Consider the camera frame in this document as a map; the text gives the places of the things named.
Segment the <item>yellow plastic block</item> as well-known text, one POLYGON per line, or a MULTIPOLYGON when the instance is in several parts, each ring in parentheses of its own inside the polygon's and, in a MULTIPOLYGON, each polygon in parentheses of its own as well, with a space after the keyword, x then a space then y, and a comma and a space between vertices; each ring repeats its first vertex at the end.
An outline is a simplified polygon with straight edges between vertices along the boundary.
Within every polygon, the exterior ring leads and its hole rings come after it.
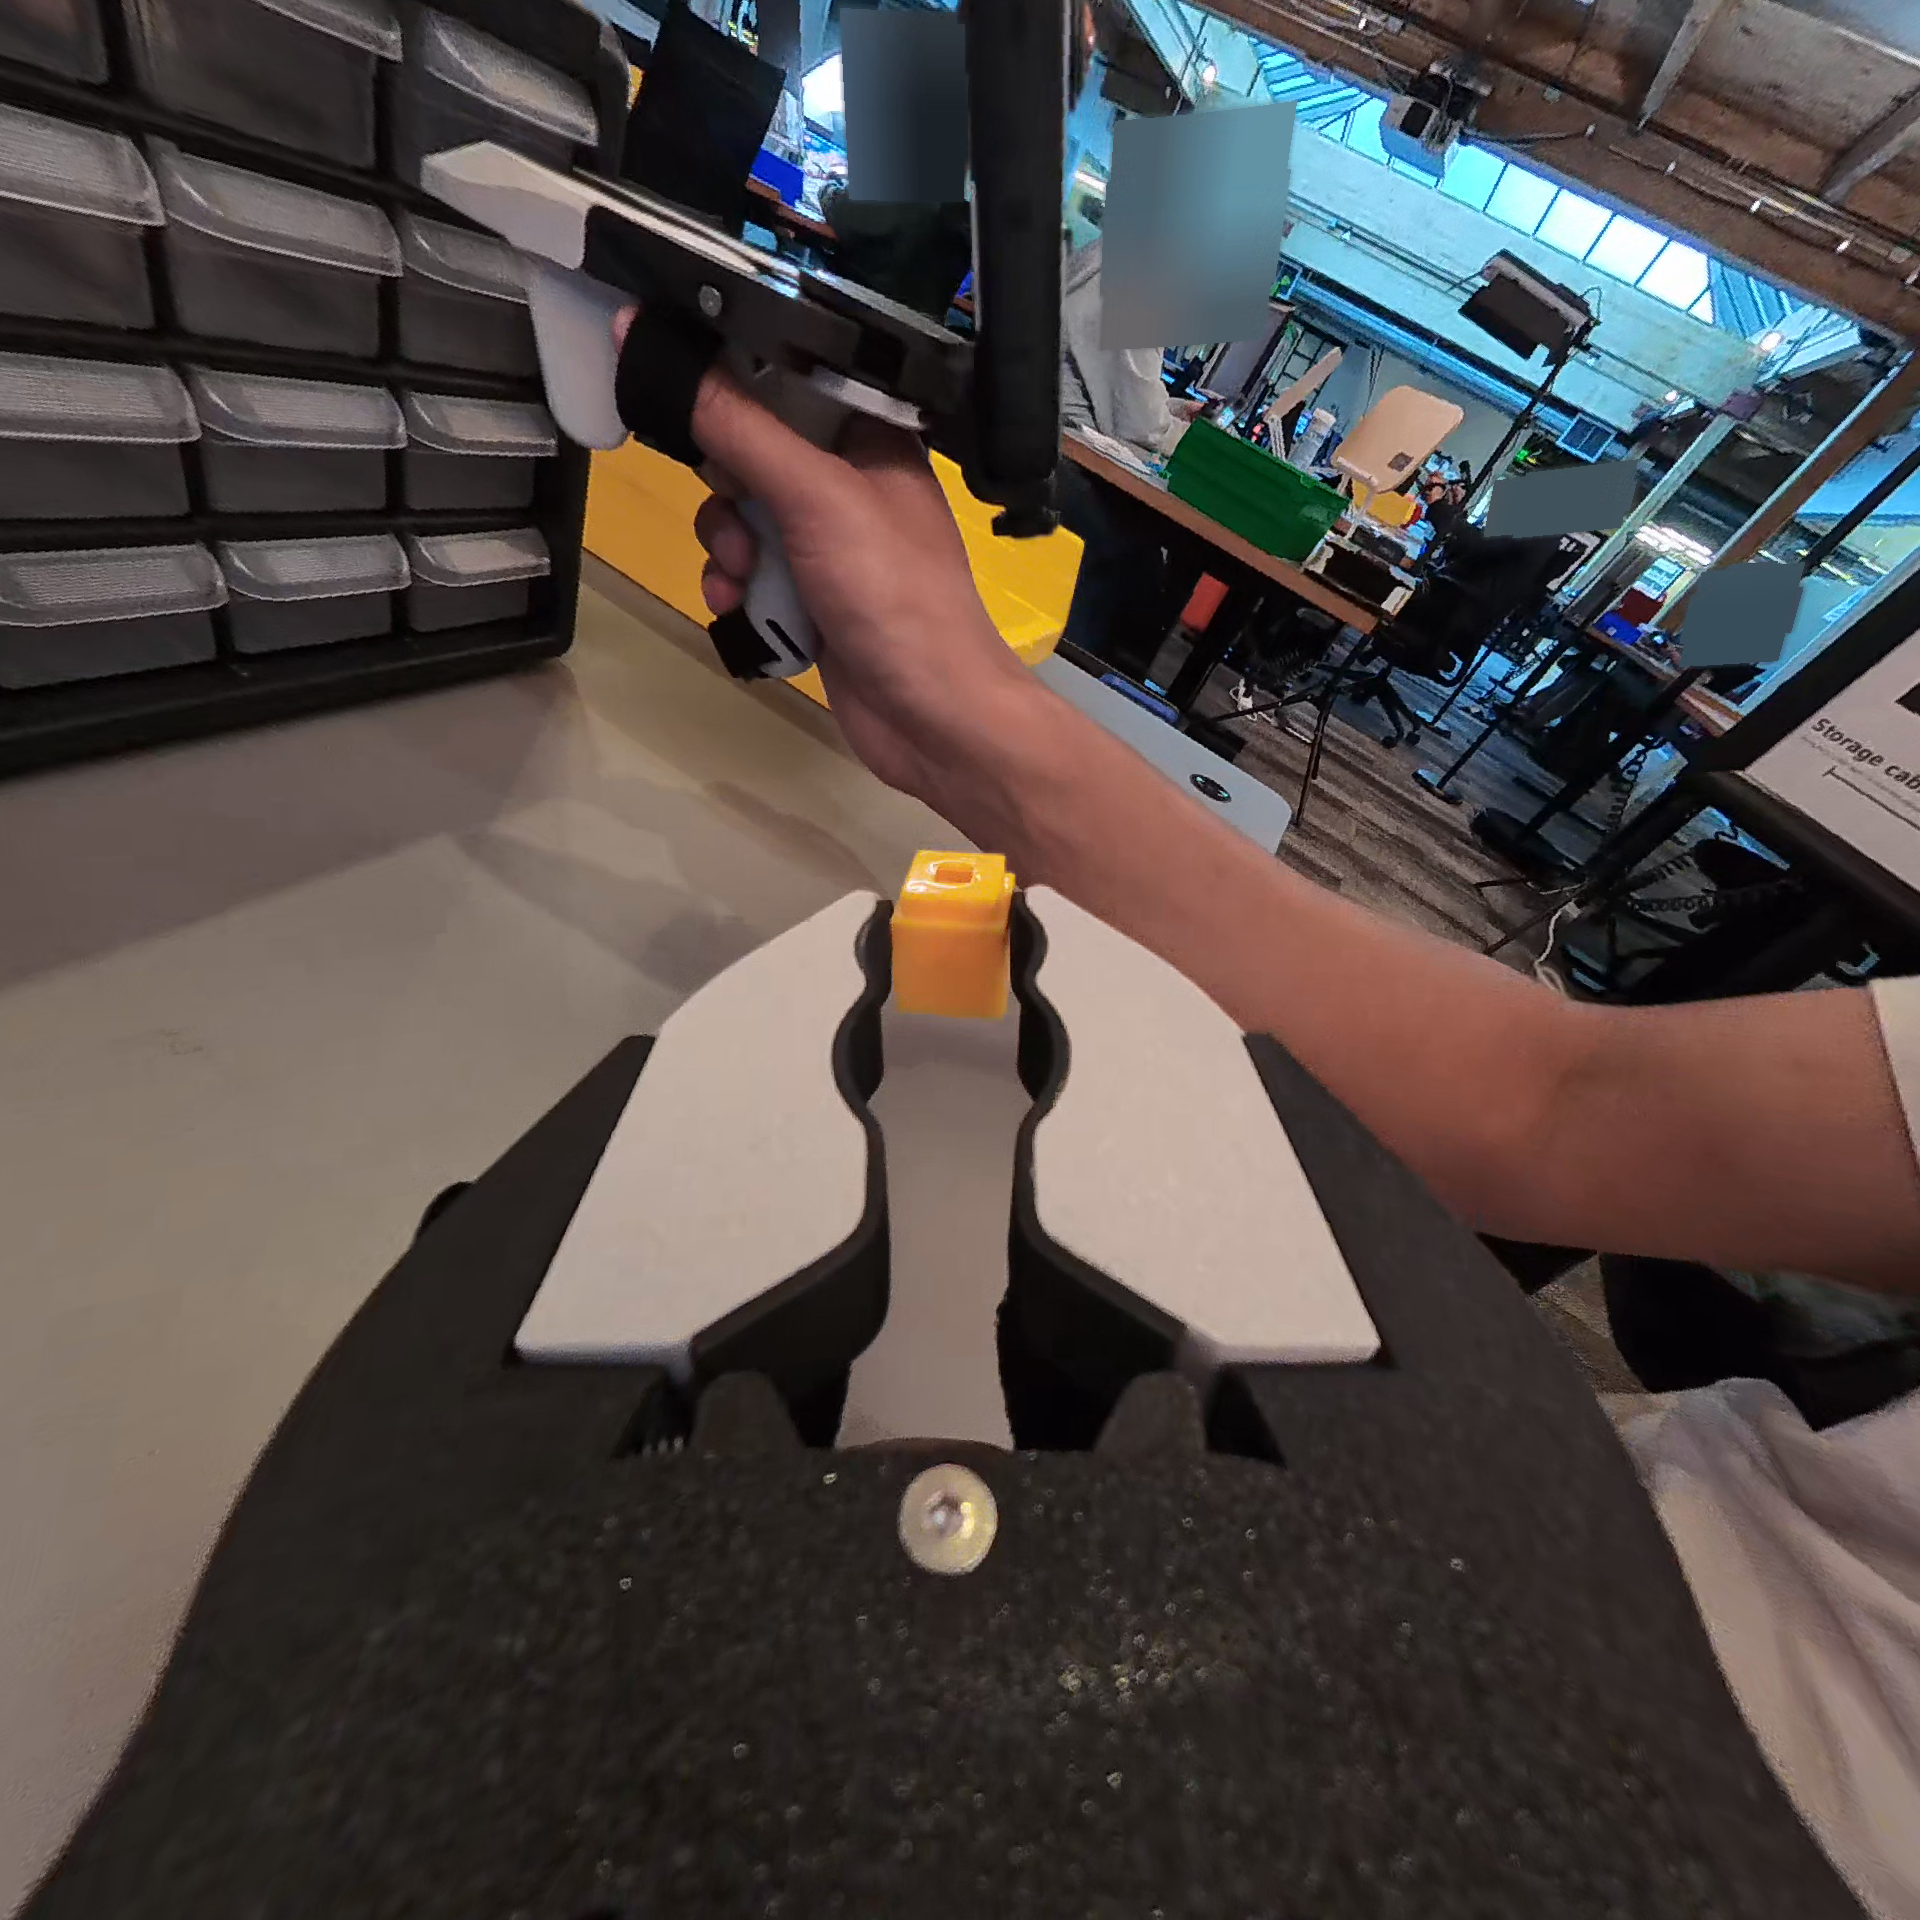
POLYGON ((1010 992, 1016 892, 1002 854, 919 851, 888 927, 896 1009, 941 1021, 999 1021, 1010 992))

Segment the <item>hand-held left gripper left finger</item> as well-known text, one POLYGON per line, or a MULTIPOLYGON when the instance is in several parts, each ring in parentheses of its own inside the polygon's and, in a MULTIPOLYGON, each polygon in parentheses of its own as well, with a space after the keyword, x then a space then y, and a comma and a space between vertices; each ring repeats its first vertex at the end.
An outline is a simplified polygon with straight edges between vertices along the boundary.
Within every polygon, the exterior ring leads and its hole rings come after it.
POLYGON ((889 904, 851 891, 662 1023, 511 1343, 523 1365, 675 1380, 769 1332, 782 1289, 885 1239, 871 1116, 889 904))

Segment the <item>wooden work table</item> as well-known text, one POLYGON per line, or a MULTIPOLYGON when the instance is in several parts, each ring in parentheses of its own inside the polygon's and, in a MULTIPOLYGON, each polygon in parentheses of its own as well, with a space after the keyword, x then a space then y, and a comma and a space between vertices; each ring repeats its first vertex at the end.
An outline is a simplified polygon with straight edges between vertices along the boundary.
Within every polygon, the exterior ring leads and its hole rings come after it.
POLYGON ((1379 607, 1355 601, 1354 597, 1331 589, 1320 575, 1302 564, 1264 552, 1249 540, 1209 518, 1189 502, 1173 496, 1148 473, 1115 460, 1106 444, 1096 437, 1083 437, 1077 431, 1062 433, 1062 458, 1072 462, 1083 475, 1098 479, 1118 493, 1125 494, 1166 525, 1179 528, 1223 564, 1236 564, 1240 570, 1281 589, 1292 598, 1336 618, 1342 627, 1358 635, 1371 635, 1387 618, 1379 607))

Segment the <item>person's right hand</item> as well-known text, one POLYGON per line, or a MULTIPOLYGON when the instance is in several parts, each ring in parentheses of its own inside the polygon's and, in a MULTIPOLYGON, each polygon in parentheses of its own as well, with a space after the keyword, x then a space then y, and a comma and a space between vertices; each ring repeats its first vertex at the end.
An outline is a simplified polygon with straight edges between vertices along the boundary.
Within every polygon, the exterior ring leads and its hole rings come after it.
POLYGON ((974 585, 917 437, 851 412, 812 444, 722 367, 686 409, 707 499, 691 528, 707 612, 743 605, 758 564, 748 511, 769 516, 851 755, 985 853, 1013 854, 1020 767, 1042 689, 974 585))

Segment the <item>black office chair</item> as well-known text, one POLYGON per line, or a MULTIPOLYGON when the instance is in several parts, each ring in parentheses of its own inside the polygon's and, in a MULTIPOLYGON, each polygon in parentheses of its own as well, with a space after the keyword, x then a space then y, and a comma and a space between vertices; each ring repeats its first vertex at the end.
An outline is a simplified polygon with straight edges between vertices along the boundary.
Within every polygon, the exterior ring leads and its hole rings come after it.
POLYGON ((1466 526, 1438 552, 1399 614, 1378 629, 1329 682, 1331 700, 1378 706, 1387 720, 1387 748, 1421 736, 1421 725, 1391 685, 1393 670, 1442 678, 1471 662, 1495 625, 1498 586, 1510 540, 1466 526))

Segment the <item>green plastic bin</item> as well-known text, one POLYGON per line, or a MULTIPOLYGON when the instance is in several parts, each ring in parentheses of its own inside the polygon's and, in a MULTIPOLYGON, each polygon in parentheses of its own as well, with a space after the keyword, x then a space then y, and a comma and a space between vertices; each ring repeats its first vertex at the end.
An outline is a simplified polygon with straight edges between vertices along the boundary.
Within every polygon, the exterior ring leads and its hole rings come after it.
POLYGON ((1348 499, 1260 444, 1195 419, 1172 446, 1166 493, 1257 552, 1306 564, 1348 499))

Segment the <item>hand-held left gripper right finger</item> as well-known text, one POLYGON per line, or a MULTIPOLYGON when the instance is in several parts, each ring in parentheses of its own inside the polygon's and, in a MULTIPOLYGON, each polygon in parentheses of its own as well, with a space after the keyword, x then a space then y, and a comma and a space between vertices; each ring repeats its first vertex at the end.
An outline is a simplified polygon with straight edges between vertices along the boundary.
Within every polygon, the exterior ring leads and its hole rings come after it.
POLYGON ((1018 904, 1020 1233, 1044 1282, 1192 1373, 1375 1361, 1240 1024, 1054 887, 1018 904))

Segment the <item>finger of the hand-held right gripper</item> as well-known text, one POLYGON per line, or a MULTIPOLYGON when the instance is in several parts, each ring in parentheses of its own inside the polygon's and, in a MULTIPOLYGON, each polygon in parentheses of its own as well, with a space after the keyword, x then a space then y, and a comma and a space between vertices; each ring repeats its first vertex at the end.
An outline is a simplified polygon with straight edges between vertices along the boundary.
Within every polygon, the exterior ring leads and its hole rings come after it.
POLYGON ((419 186, 511 249, 596 281, 761 277, 761 253, 702 217, 497 143, 422 156, 419 186))

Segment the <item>person's white shirt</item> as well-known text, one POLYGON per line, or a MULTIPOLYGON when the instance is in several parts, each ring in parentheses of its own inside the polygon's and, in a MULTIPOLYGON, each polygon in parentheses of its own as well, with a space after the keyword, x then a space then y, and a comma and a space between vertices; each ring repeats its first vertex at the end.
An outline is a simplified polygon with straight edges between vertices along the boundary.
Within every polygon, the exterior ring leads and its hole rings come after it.
MULTIPOLYGON (((1590 1125, 1672 1096, 1672 1165, 1618 1216, 1557 1197, 1602 1261, 1785 1278, 1916 1332, 1917 983, 1567 1011, 1590 1125)), ((1871 1917, 1917 1912, 1916 1382, 1813 1425, 1763 1359, 1654 1378, 1635 1464, 1717 1667, 1803 1825, 1871 1917)))

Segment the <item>white printed sign board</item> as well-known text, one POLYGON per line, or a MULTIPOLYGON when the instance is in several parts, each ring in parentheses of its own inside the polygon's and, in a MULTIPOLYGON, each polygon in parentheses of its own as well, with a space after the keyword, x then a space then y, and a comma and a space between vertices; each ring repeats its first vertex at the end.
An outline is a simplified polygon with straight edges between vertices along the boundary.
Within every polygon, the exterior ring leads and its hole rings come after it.
POLYGON ((1746 779, 1917 887, 1917 636, 1790 728, 1746 779))

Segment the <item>person's right forearm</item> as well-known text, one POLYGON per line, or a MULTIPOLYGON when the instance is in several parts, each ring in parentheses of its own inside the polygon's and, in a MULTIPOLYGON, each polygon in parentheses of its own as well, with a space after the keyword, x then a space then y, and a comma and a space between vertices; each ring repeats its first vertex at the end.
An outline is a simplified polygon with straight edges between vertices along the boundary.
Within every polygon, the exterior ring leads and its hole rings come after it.
POLYGON ((1577 1003, 1286 871, 1010 657, 932 718, 948 822, 1280 1042, 1478 1233, 1916 1293, 1863 989, 1577 1003))

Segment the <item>black studio light panel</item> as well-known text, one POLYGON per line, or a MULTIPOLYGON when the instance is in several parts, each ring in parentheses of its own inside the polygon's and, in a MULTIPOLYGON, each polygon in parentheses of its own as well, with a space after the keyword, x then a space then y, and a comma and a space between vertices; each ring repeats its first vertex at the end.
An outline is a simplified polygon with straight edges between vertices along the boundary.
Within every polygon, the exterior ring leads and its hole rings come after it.
MULTIPOLYGON (((1466 506, 1467 511, 1490 511, 1495 482, 1510 475, 1532 422, 1542 412, 1548 396, 1554 394, 1569 358, 1586 351, 1597 318, 1590 301, 1549 281, 1513 253, 1495 253, 1480 269, 1478 279, 1480 289, 1461 304, 1459 317, 1525 363, 1533 356, 1546 358, 1543 378, 1533 392, 1525 396, 1520 412, 1500 438, 1500 444, 1476 468, 1474 488, 1467 494, 1466 506)), ((1504 641, 1508 629, 1512 629, 1517 618, 1521 620, 1520 632, 1525 632, 1525 623, 1537 612, 1546 593, 1546 586, 1537 590, 1527 589, 1527 598, 1517 605, 1517 611, 1504 612, 1478 641, 1476 650, 1466 660, 1456 662, 1459 672, 1453 676, 1450 690, 1430 717, 1420 718, 1421 739, 1451 741, 1448 715, 1467 687, 1474 685, 1490 653, 1490 641, 1504 641)), ((1458 804, 1448 792, 1448 780, 1453 779, 1451 768, 1446 775, 1416 773, 1411 779, 1450 804, 1458 804)))

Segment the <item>yellow plastic bin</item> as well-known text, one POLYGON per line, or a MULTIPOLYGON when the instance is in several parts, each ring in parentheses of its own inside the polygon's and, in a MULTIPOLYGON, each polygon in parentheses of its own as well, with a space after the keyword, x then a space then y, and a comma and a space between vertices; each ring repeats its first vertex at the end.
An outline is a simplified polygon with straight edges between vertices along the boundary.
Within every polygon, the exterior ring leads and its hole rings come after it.
MULTIPOLYGON (((1042 536, 996 535, 958 468, 928 454, 932 475, 945 494, 948 511, 972 567, 972 585, 1005 649, 1031 682, 1034 666, 1064 638, 1068 612, 1083 561, 1083 543, 1054 530, 1042 536)), ((724 660, 709 636, 711 612, 704 598, 706 552, 693 521, 707 499, 707 484, 664 454, 628 444, 598 453, 590 464, 587 551, 616 573, 690 616, 706 664, 724 660)), ((789 687, 827 706, 819 668, 801 672, 789 687)))

